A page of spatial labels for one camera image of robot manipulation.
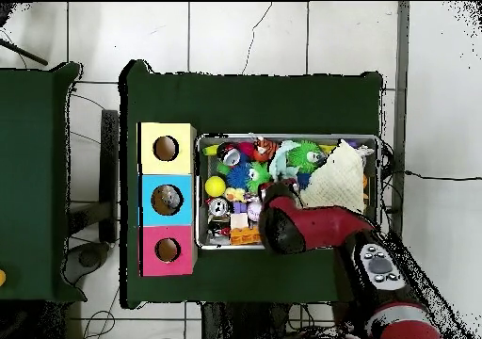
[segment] yellow ball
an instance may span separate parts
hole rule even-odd
[[[220,197],[226,190],[226,183],[220,177],[209,177],[204,185],[204,189],[210,197]]]
[[[0,270],[0,286],[2,286],[5,283],[6,279],[7,279],[7,274],[5,274],[4,270]]]

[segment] pink box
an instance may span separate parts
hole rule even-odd
[[[156,254],[156,245],[161,239],[171,238],[180,247],[178,257],[169,263],[163,262]],[[194,243],[191,226],[143,227],[142,274],[141,277],[159,277],[192,274],[197,259],[197,247]]]

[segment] button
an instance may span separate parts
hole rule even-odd
[[[375,257],[368,264],[368,269],[375,274],[390,273],[393,270],[392,263],[382,257]]]

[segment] shape sorter box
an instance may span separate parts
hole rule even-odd
[[[156,142],[163,137],[171,138],[175,144],[176,154],[172,160],[160,160],[154,153]],[[142,174],[193,174],[195,139],[196,130],[188,123],[142,122],[140,124]],[[139,129],[137,129],[137,144],[138,142]]]
[[[143,175],[140,177],[142,183],[142,222],[137,212],[137,225],[143,227],[156,226],[192,226],[194,224],[193,207],[193,175]],[[161,186],[172,186],[177,188],[181,194],[181,206],[176,213],[163,216],[153,208],[153,193]]]
[[[194,244],[192,226],[143,227],[141,277],[161,277],[192,274],[197,260],[197,246]],[[156,254],[158,243],[163,239],[179,244],[179,255],[172,262],[163,262]]]

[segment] blue box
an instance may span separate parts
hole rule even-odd
[[[152,205],[151,197],[159,186],[174,186],[181,191],[182,204],[178,212],[171,216],[157,213]],[[143,175],[142,176],[142,210],[143,225],[148,226],[192,226],[193,218],[193,177],[186,175]],[[137,225],[139,223],[139,210],[137,209]]]

